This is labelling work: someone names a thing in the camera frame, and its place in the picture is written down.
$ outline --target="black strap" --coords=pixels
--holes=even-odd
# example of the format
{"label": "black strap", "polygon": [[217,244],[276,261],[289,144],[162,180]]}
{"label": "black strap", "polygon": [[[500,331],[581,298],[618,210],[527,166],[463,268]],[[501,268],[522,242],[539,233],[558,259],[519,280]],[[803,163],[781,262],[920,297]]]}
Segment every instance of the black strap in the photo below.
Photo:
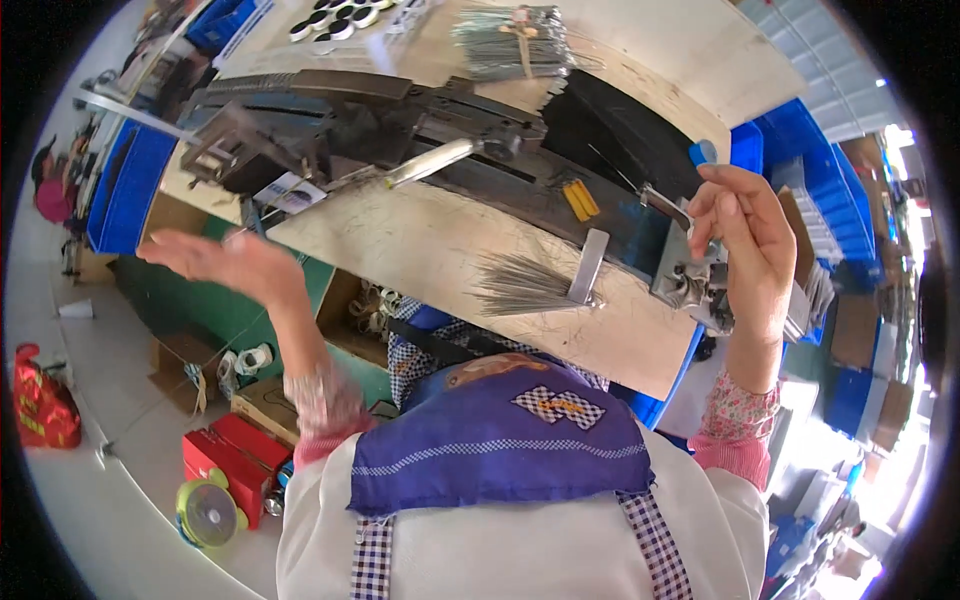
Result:
{"label": "black strap", "polygon": [[387,321],[387,328],[426,354],[436,358],[441,368],[459,365],[483,356],[493,356],[511,351],[506,346],[479,334],[470,336],[467,347],[463,348],[447,340],[434,337],[427,331],[394,317]]}

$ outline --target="pink sleeve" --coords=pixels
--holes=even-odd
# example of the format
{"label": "pink sleeve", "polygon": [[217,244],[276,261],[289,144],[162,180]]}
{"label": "pink sleeve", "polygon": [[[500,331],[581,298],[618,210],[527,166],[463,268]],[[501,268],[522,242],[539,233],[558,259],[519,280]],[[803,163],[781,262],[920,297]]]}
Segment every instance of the pink sleeve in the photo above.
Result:
{"label": "pink sleeve", "polygon": [[297,407],[300,441],[294,449],[294,470],[326,458],[346,438],[375,425],[363,394],[336,364],[318,367],[306,377],[284,375],[283,393]]}
{"label": "pink sleeve", "polygon": [[700,430],[687,445],[702,468],[721,468],[743,477],[763,492],[770,453],[767,440],[780,408],[780,384],[766,394],[737,387],[726,370],[717,377]]}

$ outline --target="wire bristles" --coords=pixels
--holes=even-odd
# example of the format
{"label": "wire bristles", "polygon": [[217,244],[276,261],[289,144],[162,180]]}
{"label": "wire bristles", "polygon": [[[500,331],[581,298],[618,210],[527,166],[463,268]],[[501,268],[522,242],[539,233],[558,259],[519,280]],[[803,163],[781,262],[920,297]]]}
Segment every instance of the wire bristles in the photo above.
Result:
{"label": "wire bristles", "polygon": [[[577,61],[566,43],[566,27],[555,6],[529,9],[527,27],[537,30],[528,39],[530,70],[534,77],[566,77]],[[461,21],[450,30],[456,45],[467,55],[470,78],[475,82],[500,82],[526,77],[520,46],[514,34],[501,32],[512,25],[516,8],[489,7],[460,11]]]}
{"label": "wire bristles", "polygon": [[[480,266],[478,288],[490,294],[472,294],[483,301],[480,314],[484,317],[525,315],[583,306],[568,300],[566,293],[572,282],[553,269],[516,254],[488,254],[488,264]],[[588,300],[593,306],[599,302],[594,294]]]}

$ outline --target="red bag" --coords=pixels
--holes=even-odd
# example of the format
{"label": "red bag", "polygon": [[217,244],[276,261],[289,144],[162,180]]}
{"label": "red bag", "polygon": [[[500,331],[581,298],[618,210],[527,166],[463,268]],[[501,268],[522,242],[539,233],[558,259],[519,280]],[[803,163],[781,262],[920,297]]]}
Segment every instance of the red bag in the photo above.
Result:
{"label": "red bag", "polygon": [[80,414],[70,390],[33,360],[36,344],[16,347],[13,408],[24,446],[75,448],[80,445]]}

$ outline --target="paper label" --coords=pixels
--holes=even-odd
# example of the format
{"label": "paper label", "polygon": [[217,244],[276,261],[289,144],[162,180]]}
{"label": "paper label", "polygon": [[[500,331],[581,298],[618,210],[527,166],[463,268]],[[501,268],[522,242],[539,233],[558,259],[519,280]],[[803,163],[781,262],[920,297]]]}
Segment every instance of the paper label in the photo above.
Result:
{"label": "paper label", "polygon": [[[292,191],[276,201],[287,190]],[[253,199],[261,204],[270,204],[292,215],[304,211],[324,198],[326,198],[326,192],[309,181],[300,181],[300,177],[289,171],[253,196]]]}

